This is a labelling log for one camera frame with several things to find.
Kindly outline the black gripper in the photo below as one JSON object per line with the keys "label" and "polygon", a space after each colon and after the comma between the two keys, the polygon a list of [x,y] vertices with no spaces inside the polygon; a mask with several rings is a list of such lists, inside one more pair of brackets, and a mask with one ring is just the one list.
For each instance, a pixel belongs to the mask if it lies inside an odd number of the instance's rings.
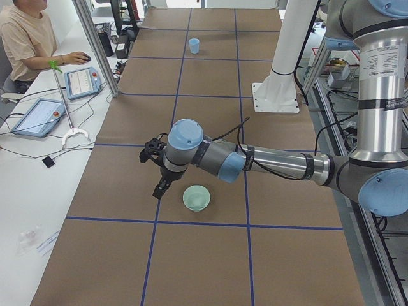
{"label": "black gripper", "polygon": [[153,192],[153,197],[156,199],[160,200],[165,192],[168,190],[168,188],[171,186],[173,181],[179,180],[182,178],[183,174],[185,173],[185,170],[182,171],[172,171],[167,169],[165,166],[160,166],[160,173],[161,173],[161,179],[159,183],[156,185],[154,192]]}

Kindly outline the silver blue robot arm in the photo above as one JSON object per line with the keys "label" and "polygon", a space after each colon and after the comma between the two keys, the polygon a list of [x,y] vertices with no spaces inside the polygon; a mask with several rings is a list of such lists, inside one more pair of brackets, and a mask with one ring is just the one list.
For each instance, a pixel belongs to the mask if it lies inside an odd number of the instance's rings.
{"label": "silver blue robot arm", "polygon": [[161,198],[194,165],[225,182],[243,171],[289,180],[313,180],[374,214],[407,211],[407,156],[401,149],[407,67],[406,1],[327,1],[324,43],[331,50],[359,50],[357,145],[348,156],[289,153],[209,138],[194,120],[174,123],[167,142],[153,138],[140,161],[159,166],[154,189]]}

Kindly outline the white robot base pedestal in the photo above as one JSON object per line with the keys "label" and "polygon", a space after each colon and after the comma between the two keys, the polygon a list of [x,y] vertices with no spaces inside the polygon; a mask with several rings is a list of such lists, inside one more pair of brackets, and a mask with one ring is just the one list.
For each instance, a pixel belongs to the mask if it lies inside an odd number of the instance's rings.
{"label": "white robot base pedestal", "polygon": [[313,26],[320,1],[291,0],[273,57],[270,74],[261,83],[252,84],[254,111],[258,113],[298,113],[295,69],[303,44]]}

